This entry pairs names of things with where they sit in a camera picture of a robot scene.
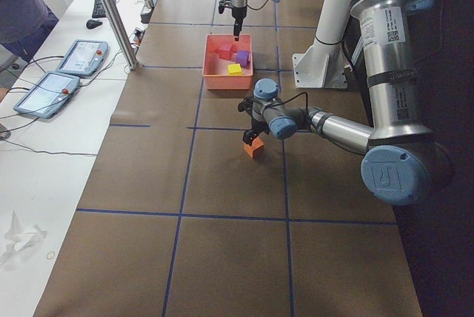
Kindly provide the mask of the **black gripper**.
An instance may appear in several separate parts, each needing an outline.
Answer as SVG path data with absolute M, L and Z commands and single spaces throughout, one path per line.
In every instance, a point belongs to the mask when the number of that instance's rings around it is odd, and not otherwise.
M 251 132 L 245 131 L 242 141 L 250 146 L 257 145 L 261 133 L 269 134 L 269 127 L 266 121 L 260 121 L 254 117 L 251 118 Z
M 235 41 L 239 41 L 241 33 L 241 25 L 243 25 L 246 17 L 246 7 L 234 7 L 232 9 L 232 16 L 235 19 L 233 26 L 233 36 Z

